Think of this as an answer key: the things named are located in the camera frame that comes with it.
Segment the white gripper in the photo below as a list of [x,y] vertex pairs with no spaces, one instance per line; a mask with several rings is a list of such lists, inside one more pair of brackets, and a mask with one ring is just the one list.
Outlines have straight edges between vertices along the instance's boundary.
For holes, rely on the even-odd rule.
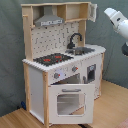
[[104,13],[108,16],[108,18],[110,19],[110,21],[113,23],[113,24],[116,24],[117,23],[117,17],[116,17],[116,14],[117,14],[117,11],[113,8],[107,8]]

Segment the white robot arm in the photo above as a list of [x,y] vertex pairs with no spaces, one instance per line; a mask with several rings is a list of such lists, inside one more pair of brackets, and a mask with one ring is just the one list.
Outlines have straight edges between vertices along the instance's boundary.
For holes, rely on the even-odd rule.
[[121,50],[125,56],[128,56],[128,18],[126,18],[120,11],[113,8],[107,8],[104,13],[110,19],[115,32],[127,39]]

